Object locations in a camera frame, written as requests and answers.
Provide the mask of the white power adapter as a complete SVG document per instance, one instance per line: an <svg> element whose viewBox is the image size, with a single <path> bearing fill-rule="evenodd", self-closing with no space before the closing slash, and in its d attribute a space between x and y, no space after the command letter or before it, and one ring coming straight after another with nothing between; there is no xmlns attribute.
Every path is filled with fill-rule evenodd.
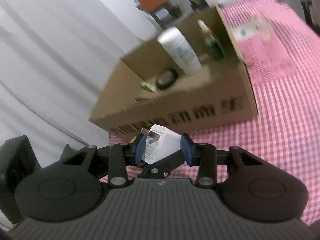
<svg viewBox="0 0 320 240"><path fill-rule="evenodd" d="M160 125L153 125L149 130L143 128L146 136L142 161L151 165L172 155L181 149L181 135Z"/></svg>

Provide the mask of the small green white tube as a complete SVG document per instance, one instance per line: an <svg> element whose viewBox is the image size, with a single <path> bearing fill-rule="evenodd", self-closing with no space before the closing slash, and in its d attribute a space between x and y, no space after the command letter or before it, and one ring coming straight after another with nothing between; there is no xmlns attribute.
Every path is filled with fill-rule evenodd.
<svg viewBox="0 0 320 240"><path fill-rule="evenodd" d="M151 84L151 83L143 81L143 82L140 83L140 86L144 90L147 90L149 92L152 92L152 93L157 92L157 87L155 85Z"/></svg>

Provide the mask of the green dropper bottle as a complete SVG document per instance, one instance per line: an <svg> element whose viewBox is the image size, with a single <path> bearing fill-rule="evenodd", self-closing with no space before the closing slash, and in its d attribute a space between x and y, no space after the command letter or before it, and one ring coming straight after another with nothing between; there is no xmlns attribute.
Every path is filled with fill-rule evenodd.
<svg viewBox="0 0 320 240"><path fill-rule="evenodd" d="M215 60L223 59L225 56L219 39L214 36L203 20L197 20L197 22L201 28L201 33L210 56Z"/></svg>

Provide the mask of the white supplement bottle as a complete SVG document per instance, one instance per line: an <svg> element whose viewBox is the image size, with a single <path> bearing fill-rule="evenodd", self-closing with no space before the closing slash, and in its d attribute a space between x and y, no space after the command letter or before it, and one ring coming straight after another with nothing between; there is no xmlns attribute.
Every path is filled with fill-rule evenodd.
<svg viewBox="0 0 320 240"><path fill-rule="evenodd" d="M201 69L195 51L177 27L165 30L157 37L157 41L185 74Z"/></svg>

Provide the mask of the brown cardboard box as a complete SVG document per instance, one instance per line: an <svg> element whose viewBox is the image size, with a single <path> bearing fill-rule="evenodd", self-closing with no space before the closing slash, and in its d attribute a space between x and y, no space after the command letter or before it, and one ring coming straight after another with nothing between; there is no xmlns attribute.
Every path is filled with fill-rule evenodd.
<svg viewBox="0 0 320 240"><path fill-rule="evenodd" d="M197 20L203 20L219 39L224 58L213 59ZM201 69L179 73L168 89L144 90L161 72L177 64L156 39L144 42L118 61L100 93L90 121L123 141L157 124L187 133L251 120L257 102L243 56L219 7L190 15L178 26L201 60Z"/></svg>

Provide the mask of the white curtain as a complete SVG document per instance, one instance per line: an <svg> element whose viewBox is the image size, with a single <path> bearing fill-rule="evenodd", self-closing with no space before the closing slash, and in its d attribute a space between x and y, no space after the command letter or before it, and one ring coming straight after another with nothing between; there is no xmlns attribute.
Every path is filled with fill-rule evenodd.
<svg viewBox="0 0 320 240"><path fill-rule="evenodd" d="M91 110L118 60L160 30L134 0L1 0L1 141L28 136L41 166L66 144L106 146Z"/></svg>

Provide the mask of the pink checkered tablecloth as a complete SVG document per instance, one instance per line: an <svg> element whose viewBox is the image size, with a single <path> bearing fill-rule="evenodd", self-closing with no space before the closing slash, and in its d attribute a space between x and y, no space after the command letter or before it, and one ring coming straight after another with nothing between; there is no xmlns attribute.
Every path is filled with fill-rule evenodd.
<svg viewBox="0 0 320 240"><path fill-rule="evenodd" d="M217 148L240 146L300 179L306 224L319 220L319 36L285 4L245 0L220 8L240 49L257 117L187 132Z"/></svg>

